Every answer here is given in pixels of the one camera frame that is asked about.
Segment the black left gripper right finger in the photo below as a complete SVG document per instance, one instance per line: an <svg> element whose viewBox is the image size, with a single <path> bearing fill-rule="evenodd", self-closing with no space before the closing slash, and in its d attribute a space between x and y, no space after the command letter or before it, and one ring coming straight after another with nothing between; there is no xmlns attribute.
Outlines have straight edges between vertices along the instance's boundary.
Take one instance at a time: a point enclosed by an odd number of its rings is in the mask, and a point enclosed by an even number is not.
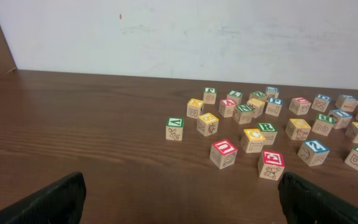
<svg viewBox="0 0 358 224"><path fill-rule="evenodd" d="M280 204L287 222L358 224L358 208L293 172L278 184Z"/></svg>

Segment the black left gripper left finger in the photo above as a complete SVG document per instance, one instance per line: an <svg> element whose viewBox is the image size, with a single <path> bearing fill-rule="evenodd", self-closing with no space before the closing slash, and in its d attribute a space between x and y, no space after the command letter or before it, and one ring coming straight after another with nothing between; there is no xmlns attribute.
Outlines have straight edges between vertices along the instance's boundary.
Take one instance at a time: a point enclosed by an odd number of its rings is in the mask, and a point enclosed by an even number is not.
<svg viewBox="0 0 358 224"><path fill-rule="evenodd" d="M85 198L83 174L74 172L0 210L0 223L79 224Z"/></svg>

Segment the green R block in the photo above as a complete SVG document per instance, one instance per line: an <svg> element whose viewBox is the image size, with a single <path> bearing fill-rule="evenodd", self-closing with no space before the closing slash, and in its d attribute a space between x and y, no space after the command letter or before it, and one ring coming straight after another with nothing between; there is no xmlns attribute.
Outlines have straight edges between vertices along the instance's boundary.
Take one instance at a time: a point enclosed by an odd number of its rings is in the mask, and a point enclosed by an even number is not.
<svg viewBox="0 0 358 224"><path fill-rule="evenodd" d="M257 123L257 127L265 137L264 145L273 145L278 130L272 123Z"/></svg>

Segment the green B block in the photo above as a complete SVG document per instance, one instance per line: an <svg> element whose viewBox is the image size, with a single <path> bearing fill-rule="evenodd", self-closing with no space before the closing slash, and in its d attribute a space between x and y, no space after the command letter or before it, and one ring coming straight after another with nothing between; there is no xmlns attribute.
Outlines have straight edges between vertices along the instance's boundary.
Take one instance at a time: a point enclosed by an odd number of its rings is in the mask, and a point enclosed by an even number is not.
<svg viewBox="0 0 358 224"><path fill-rule="evenodd" d="M325 114L319 113L316 116L311 131L323 136L328 136L334 126L334 118Z"/></svg>

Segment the blue T block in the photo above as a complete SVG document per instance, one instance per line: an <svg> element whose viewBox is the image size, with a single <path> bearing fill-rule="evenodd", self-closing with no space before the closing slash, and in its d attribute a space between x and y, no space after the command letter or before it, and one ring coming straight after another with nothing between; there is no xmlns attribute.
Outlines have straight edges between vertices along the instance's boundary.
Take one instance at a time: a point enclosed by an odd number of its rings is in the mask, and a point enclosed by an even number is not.
<svg viewBox="0 0 358 224"><path fill-rule="evenodd" d="M334 129L346 128L352 120L352 115L341 109L330 110L328 115L334 119Z"/></svg>

